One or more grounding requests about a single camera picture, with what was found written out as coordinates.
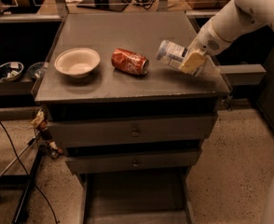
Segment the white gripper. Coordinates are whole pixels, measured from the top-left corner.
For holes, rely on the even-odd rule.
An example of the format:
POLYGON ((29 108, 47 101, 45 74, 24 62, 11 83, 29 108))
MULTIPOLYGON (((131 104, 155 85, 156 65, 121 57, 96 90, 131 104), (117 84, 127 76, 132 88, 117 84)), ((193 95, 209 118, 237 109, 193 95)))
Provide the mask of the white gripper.
POLYGON ((212 20, 207 21, 199 30, 194 40, 188 46, 188 50, 179 70, 185 74, 191 74, 206 61, 205 53, 218 55, 231 45, 221 38, 212 26, 212 20))

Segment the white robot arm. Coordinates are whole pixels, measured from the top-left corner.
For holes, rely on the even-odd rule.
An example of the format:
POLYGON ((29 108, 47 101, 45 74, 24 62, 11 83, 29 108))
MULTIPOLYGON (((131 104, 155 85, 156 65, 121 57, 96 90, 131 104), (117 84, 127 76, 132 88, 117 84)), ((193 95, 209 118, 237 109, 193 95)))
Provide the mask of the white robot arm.
MULTIPOLYGON (((265 25, 274 32, 274 0, 230 0, 200 28, 179 69, 187 74, 196 73, 208 55, 221 53, 241 35, 265 25)), ((274 224, 274 177, 261 224, 274 224)))

